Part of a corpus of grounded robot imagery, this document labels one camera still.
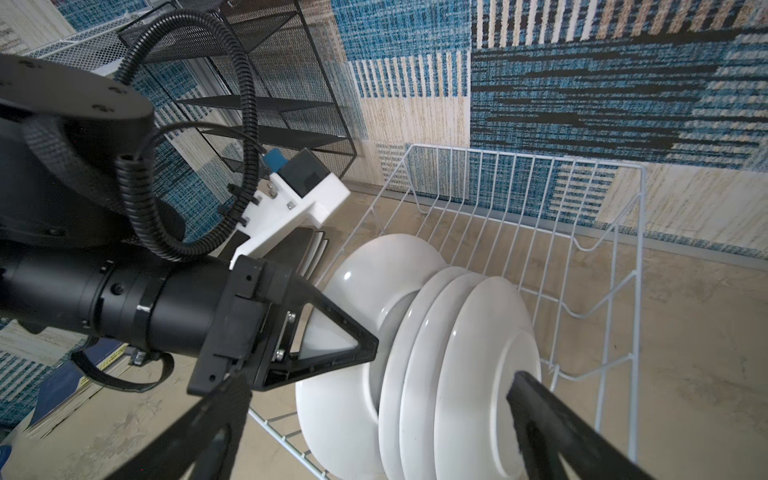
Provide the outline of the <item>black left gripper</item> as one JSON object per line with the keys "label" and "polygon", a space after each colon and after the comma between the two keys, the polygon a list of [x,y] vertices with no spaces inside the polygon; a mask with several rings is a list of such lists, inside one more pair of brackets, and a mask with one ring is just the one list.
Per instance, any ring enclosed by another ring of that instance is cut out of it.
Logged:
{"label": "black left gripper", "polygon": [[[239,257],[226,279],[187,393],[205,396],[228,377],[243,375],[258,392],[369,363],[379,347],[380,307],[373,289],[331,281],[324,291],[288,266]],[[298,353],[276,351],[286,316],[313,306]]]}

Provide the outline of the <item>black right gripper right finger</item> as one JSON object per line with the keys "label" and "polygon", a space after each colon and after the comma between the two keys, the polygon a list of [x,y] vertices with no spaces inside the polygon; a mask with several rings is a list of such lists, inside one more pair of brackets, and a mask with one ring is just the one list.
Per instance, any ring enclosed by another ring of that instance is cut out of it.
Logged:
{"label": "black right gripper right finger", "polygon": [[519,450],[530,479],[648,479],[534,376],[518,371],[507,394]]}

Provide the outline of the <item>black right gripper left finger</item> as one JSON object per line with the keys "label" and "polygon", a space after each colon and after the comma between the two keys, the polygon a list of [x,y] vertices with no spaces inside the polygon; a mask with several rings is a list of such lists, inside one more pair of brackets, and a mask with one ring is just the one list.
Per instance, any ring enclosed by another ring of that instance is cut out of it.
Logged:
{"label": "black right gripper left finger", "polygon": [[251,398],[242,374],[228,377],[109,477],[230,478]]}

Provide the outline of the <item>black square plate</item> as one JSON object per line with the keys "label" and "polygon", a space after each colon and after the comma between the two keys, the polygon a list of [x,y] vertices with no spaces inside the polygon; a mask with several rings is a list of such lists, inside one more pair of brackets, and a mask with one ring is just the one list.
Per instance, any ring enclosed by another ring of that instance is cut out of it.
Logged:
{"label": "black square plate", "polygon": [[250,258],[264,258],[287,267],[310,280],[320,263],[329,238],[322,230],[298,227],[267,252],[251,253]]}

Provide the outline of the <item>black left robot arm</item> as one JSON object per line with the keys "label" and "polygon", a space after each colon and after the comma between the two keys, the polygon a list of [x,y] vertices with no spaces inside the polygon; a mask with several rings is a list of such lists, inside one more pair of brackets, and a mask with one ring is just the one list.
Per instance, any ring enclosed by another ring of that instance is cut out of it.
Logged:
{"label": "black left robot arm", "polygon": [[1,313],[134,346],[187,390],[230,377],[268,391],[377,354],[377,338],[289,267],[242,256],[169,262],[132,245],[113,161],[154,125],[152,103],[97,74],[1,58]]}

